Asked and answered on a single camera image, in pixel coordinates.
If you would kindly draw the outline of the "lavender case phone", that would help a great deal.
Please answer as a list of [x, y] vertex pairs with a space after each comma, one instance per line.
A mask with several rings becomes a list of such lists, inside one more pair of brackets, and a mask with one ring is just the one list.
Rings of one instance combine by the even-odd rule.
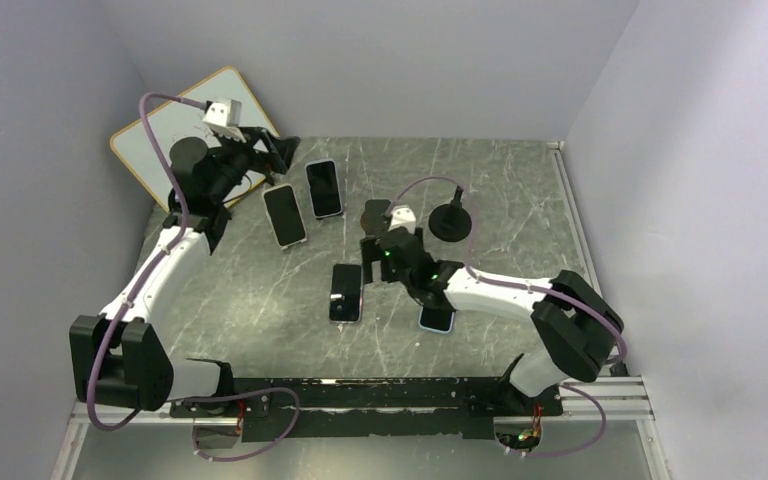
[[333, 159], [321, 159], [305, 165], [313, 214], [317, 219], [343, 213], [338, 172]]

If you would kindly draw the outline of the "pink case phone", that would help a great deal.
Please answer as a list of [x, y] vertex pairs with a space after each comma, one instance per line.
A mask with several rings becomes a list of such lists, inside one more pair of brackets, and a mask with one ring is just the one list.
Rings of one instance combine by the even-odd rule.
[[262, 193], [262, 198], [273, 234], [281, 249], [307, 240], [307, 232], [291, 185], [268, 188]]

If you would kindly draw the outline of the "blue case phone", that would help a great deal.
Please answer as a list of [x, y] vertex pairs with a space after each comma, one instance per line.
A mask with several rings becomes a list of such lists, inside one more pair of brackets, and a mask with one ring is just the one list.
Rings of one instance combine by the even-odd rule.
[[422, 330], [448, 334], [453, 329], [454, 319], [454, 311], [423, 307], [419, 314], [418, 325]]

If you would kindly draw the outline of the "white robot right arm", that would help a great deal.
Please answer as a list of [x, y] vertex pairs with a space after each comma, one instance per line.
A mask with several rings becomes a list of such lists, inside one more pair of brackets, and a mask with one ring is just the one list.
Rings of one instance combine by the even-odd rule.
[[538, 395], [567, 379], [594, 381], [626, 351], [619, 315], [579, 274], [525, 279], [490, 274], [468, 264], [436, 260], [420, 235], [399, 227], [360, 243], [364, 281], [400, 283], [420, 306], [444, 312], [473, 311], [528, 321], [541, 346], [515, 360], [499, 391], [502, 406], [522, 414]]

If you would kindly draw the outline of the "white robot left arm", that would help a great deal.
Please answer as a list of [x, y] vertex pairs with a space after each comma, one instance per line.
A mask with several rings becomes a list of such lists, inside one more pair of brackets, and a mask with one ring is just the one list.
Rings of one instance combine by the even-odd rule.
[[161, 152], [173, 201], [157, 243], [124, 290], [96, 315], [69, 329], [75, 389], [87, 406], [156, 411], [195, 399], [221, 416], [237, 400], [230, 365], [219, 360], [174, 361], [154, 329], [190, 277], [214, 253], [231, 213], [225, 199], [249, 173], [273, 180], [289, 170], [300, 140], [260, 127], [216, 134], [217, 145], [185, 137]]

